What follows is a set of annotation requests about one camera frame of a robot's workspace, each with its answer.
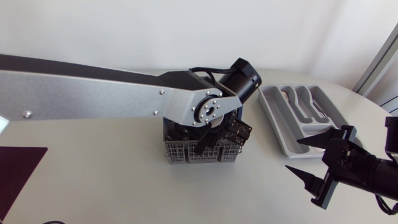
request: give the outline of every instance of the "aluminum arm segment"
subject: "aluminum arm segment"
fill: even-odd
[[[1,123],[24,119],[147,116],[201,127],[241,105],[234,92],[190,71],[156,77],[0,55],[0,131]]]

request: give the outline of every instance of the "black cable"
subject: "black cable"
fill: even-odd
[[[192,72],[213,72],[213,73],[227,74],[227,73],[236,72],[236,68],[218,69],[218,68],[195,67],[195,68],[190,68],[190,71],[192,71]]]
[[[216,86],[216,78],[214,77],[214,75],[211,72],[206,72],[210,78],[211,78],[211,82],[213,82],[213,86]]]
[[[235,68],[229,69],[218,69],[218,68],[205,68],[205,67],[195,67],[189,69],[191,72],[206,72],[210,78],[211,82],[213,82],[213,86],[216,86],[216,78],[214,77],[213,73],[220,73],[220,74],[227,74],[235,72]]]
[[[383,103],[382,105],[380,105],[380,106],[384,106],[384,105],[386,105],[387,103],[389,103],[389,102],[391,102],[391,100],[393,100],[393,99],[395,99],[395,98],[397,98],[398,96],[396,96],[396,97],[394,97],[394,98],[391,98],[390,100],[388,100],[387,102],[385,102],[385,103]]]
[[[387,215],[395,215],[396,213],[398,213],[398,203],[396,203],[391,209],[380,195],[375,196],[377,204],[384,213],[386,213]]]
[[[396,111],[396,110],[398,110],[398,108],[393,109],[393,110],[390,111],[389,113],[392,113],[392,112],[394,112],[394,111]]]

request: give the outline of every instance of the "white wall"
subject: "white wall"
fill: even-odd
[[[397,9],[396,0],[2,0],[0,53],[129,70],[242,57],[352,88]]]

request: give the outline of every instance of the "screw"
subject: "screw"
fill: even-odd
[[[22,116],[23,116],[25,119],[29,119],[29,118],[32,117],[32,112],[31,112],[31,111],[24,111],[24,112],[22,113]]]

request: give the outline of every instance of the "white table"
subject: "white table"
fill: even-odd
[[[383,109],[310,76],[259,73],[263,85],[320,86],[356,126],[364,147],[387,159],[389,114]],[[284,166],[323,178],[326,165],[320,158],[286,158],[257,97],[244,105],[243,121],[253,131],[234,163],[170,165],[161,118],[11,123],[0,145],[48,151],[4,222],[397,223],[397,217],[381,212],[373,194],[344,184],[337,186],[327,210],[313,205],[303,182]]]

